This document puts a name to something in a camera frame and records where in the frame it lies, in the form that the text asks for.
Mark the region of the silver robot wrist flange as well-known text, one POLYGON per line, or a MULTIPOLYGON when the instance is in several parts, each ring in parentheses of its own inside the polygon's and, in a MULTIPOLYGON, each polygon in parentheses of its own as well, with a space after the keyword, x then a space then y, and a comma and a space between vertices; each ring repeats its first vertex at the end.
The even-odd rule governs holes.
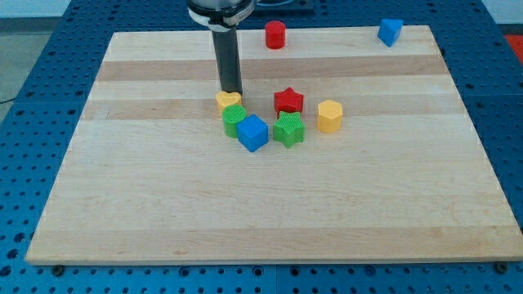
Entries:
POLYGON ((187 0, 186 4, 196 23, 214 32, 226 32, 253 13, 256 0, 187 0))

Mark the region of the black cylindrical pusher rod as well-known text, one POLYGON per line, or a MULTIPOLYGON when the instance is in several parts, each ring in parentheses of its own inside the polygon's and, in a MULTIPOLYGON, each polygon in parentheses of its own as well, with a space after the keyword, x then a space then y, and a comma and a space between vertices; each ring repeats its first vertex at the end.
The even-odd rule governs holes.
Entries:
POLYGON ((212 32, 221 89, 243 93, 236 27, 225 32, 212 32))

